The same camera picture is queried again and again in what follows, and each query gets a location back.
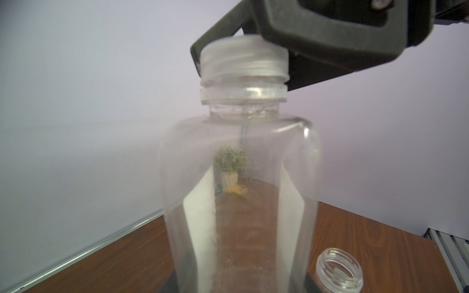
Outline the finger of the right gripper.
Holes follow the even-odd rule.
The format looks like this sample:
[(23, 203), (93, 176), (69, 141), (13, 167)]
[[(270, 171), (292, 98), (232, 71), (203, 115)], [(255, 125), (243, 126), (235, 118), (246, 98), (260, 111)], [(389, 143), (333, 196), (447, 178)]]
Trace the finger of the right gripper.
[(298, 1), (253, 1), (264, 39), (286, 48), (293, 91), (397, 59), (432, 31), (435, 1), (392, 1), (382, 26), (330, 18)]
[(213, 41), (233, 37), (239, 30), (242, 30), (244, 35), (256, 34), (251, 1), (240, 1), (192, 44), (190, 53), (198, 75), (201, 75), (200, 58), (204, 47)]

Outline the white bottle cap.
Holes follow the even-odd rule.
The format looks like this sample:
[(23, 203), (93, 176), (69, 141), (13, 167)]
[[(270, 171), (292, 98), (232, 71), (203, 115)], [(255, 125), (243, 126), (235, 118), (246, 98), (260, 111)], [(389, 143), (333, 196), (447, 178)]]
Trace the white bottle cap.
[(223, 79), (278, 78), (289, 81), (289, 52), (260, 35), (226, 37), (206, 45), (200, 55), (200, 84)]

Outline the square clear plastic bottle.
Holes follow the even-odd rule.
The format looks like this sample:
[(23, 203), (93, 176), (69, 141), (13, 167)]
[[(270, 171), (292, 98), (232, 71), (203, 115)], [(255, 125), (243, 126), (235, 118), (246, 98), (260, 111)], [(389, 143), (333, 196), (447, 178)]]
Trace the square clear plastic bottle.
[[(223, 79), (201, 96), (209, 113), (176, 123), (159, 157), (179, 292), (304, 292), (321, 177), (312, 123), (280, 111), (278, 78)], [(223, 146), (247, 156), (229, 190), (214, 166)]]

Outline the tall clear labelled bottle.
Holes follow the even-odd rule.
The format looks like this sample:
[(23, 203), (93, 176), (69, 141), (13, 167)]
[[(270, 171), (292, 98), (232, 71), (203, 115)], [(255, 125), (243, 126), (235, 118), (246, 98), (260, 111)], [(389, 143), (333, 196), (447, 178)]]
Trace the tall clear labelled bottle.
[(313, 280), (323, 293), (360, 293), (364, 286), (359, 262), (337, 248), (325, 249), (318, 256)]

